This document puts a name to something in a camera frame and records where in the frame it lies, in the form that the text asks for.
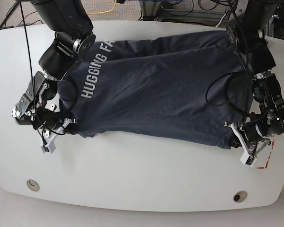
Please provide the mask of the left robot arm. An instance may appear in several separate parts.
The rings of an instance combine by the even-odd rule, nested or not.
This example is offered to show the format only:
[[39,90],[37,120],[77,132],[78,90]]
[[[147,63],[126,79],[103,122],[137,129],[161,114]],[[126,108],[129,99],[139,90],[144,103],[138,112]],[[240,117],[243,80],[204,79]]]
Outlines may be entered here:
[[251,93],[260,108],[260,114],[247,113],[231,101],[227,102],[232,110],[250,119],[249,122],[225,124],[235,135],[231,146],[243,148],[240,160],[248,166],[253,166],[258,153],[270,145],[270,137],[284,133],[284,99],[276,75],[271,72],[276,63],[267,46],[264,31],[279,3],[279,0],[249,0],[245,11],[237,15],[235,4],[228,1],[233,19],[227,26],[227,34],[244,71],[232,73],[225,88],[241,75],[250,76]]

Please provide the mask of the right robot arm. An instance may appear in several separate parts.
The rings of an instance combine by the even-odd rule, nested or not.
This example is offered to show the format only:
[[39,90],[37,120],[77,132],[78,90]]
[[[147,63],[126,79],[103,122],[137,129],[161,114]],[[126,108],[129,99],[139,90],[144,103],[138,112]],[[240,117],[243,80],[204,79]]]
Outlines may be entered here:
[[[70,73],[82,62],[96,36],[93,25],[79,0],[32,0],[31,4],[55,32],[51,46],[39,60],[42,68],[31,75],[28,88],[12,110],[12,117],[19,125],[31,125],[41,139],[41,150],[53,153],[54,140],[65,135],[66,128],[76,120],[72,114],[79,90]],[[60,112],[53,104],[45,106],[58,92],[59,81],[69,81],[74,87],[74,98],[68,108]]]

